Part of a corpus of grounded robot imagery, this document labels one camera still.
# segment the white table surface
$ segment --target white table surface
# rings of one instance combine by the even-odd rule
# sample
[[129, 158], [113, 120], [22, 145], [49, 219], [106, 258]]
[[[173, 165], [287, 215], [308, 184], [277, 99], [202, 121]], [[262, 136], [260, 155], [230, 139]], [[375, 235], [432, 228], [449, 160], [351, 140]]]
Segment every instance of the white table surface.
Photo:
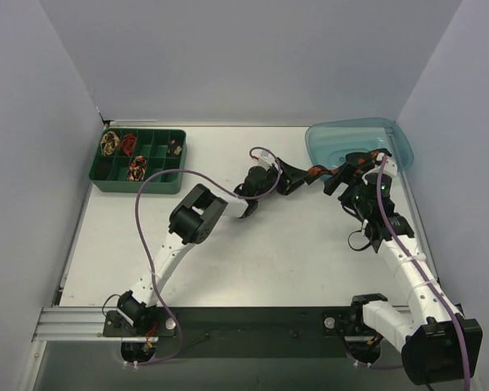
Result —
[[[270, 148], [290, 165], [311, 166], [302, 127], [181, 127], [187, 131], [186, 168], [233, 189], [254, 160], [248, 150]], [[184, 174], [177, 195], [144, 195], [140, 214], [154, 253], [167, 232], [169, 215], [199, 182]], [[371, 248], [352, 251], [348, 234], [359, 222], [341, 210], [322, 181], [292, 195], [271, 195], [247, 219], [222, 217], [212, 235], [182, 261], [163, 297], [175, 306], [335, 306], [352, 296], [380, 292], [406, 305], [383, 260]], [[401, 182], [393, 181], [396, 210], [412, 224]], [[61, 306], [101, 306], [127, 291], [148, 270], [134, 222], [134, 195], [93, 187], [70, 259]]]

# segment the green compartment tray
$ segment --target green compartment tray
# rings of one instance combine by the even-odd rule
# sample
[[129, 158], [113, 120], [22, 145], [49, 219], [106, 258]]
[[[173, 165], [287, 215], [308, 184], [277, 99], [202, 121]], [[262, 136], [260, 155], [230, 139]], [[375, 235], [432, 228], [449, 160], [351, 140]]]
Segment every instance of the green compartment tray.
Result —
[[[110, 156], [102, 156], [99, 147], [96, 148], [95, 159], [90, 167], [89, 179], [101, 190], [118, 193], [137, 193], [143, 181], [152, 174], [164, 169], [182, 169], [187, 158], [187, 134], [177, 129], [142, 129], [142, 128], [108, 128], [122, 140], [127, 134], [136, 136], [136, 145], [131, 156], [125, 156], [119, 149]], [[167, 155], [170, 140], [175, 140], [183, 146], [177, 157]], [[130, 163], [136, 156], [147, 159], [147, 170], [141, 182], [126, 180]], [[181, 190], [183, 173], [165, 174], [154, 178], [144, 190], [144, 193], [175, 194]]]

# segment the blue plastic tray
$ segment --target blue plastic tray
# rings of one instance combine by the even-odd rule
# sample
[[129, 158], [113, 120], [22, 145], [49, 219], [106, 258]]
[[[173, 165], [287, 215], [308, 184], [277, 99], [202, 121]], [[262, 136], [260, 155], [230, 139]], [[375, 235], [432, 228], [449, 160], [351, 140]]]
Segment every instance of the blue plastic tray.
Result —
[[387, 148], [397, 160], [399, 171], [413, 163], [408, 139], [393, 121], [385, 118], [325, 122], [306, 131], [306, 148], [313, 165], [335, 169], [350, 152]]

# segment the cable tie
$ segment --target cable tie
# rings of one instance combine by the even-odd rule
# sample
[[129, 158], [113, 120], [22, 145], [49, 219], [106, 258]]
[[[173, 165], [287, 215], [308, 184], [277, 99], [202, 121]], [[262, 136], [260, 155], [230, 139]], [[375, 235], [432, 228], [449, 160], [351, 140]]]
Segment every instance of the cable tie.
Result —
[[425, 261], [426, 256], [424, 253], [418, 253], [417, 255], [411, 255], [410, 257], [402, 258], [402, 262], [411, 262], [413, 259], [417, 261]]
[[153, 275], [154, 277], [156, 277], [157, 279], [161, 279], [161, 277], [159, 275], [157, 275], [156, 273], [154, 273], [151, 269], [150, 266], [147, 266], [147, 269], [148, 271], [150, 271], [150, 274]]
[[261, 153], [261, 155], [259, 155], [259, 157], [257, 158], [257, 161], [258, 161], [258, 165], [260, 165], [264, 169], [275, 167], [275, 159], [270, 154], [264, 155], [263, 153]]
[[415, 287], [413, 289], [417, 289], [417, 288], [422, 288], [424, 287], [425, 285], [433, 285], [435, 284], [437, 281], [435, 279], [428, 279], [427, 281], [423, 281], [421, 283], [418, 283], [417, 285], [415, 285]]

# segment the white wall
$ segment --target white wall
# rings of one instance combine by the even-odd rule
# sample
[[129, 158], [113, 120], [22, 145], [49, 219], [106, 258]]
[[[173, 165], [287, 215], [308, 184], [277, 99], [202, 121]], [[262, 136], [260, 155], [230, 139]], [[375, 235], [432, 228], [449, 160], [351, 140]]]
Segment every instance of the white wall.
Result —
[[482, 324], [489, 391], [489, 0], [462, 2], [398, 123], [443, 286]]
[[105, 118], [397, 117], [460, 0], [41, 0]]
[[40, 4], [0, 0], [0, 390], [16, 388], [101, 122]]

